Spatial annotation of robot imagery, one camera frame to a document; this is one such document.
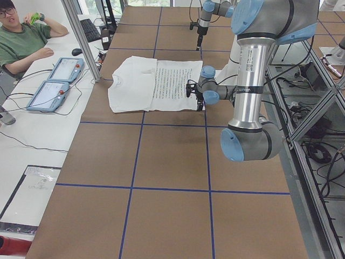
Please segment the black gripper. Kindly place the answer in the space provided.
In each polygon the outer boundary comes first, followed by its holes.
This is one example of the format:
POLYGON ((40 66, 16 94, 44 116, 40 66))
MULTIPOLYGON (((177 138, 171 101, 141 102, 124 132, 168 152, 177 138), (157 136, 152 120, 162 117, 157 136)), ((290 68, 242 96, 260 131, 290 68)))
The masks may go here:
POLYGON ((202 46, 203 37, 207 34, 207 22, 206 21, 190 22, 189 29, 193 30, 194 27, 197 27, 198 39, 197 39, 196 51, 199 51, 202 46))
POLYGON ((194 94, 196 96, 196 99, 197 99, 196 111, 202 111, 204 108, 204 97, 203 97, 203 93, 201 92, 201 87, 199 83, 191 79, 188 79, 185 89, 186 89, 187 98, 189 98, 191 94, 194 94))

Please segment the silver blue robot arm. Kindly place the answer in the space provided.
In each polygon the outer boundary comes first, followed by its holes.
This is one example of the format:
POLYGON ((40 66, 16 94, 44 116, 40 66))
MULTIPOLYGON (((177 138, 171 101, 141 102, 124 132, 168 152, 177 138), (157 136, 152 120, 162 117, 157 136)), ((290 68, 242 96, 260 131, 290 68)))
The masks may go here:
POLYGON ((205 1, 196 23, 198 40, 207 34, 213 15, 231 19, 239 44, 239 68, 234 86, 215 81, 215 69, 204 66, 199 80, 186 85, 198 107, 227 99, 233 103, 233 118, 220 134, 223 154, 231 161, 266 160, 282 147, 278 127, 260 114, 266 68, 274 46, 293 44, 314 36, 318 1, 205 1))
POLYGON ((202 12, 200 18, 196 21, 190 22, 190 30, 197 28, 198 38, 196 51, 199 51, 202 46, 203 37, 206 36, 208 28, 211 23, 212 15, 217 15, 220 17, 232 17, 235 10, 235 6, 228 1, 221 3, 215 3, 213 1, 205 1, 202 5, 202 12))

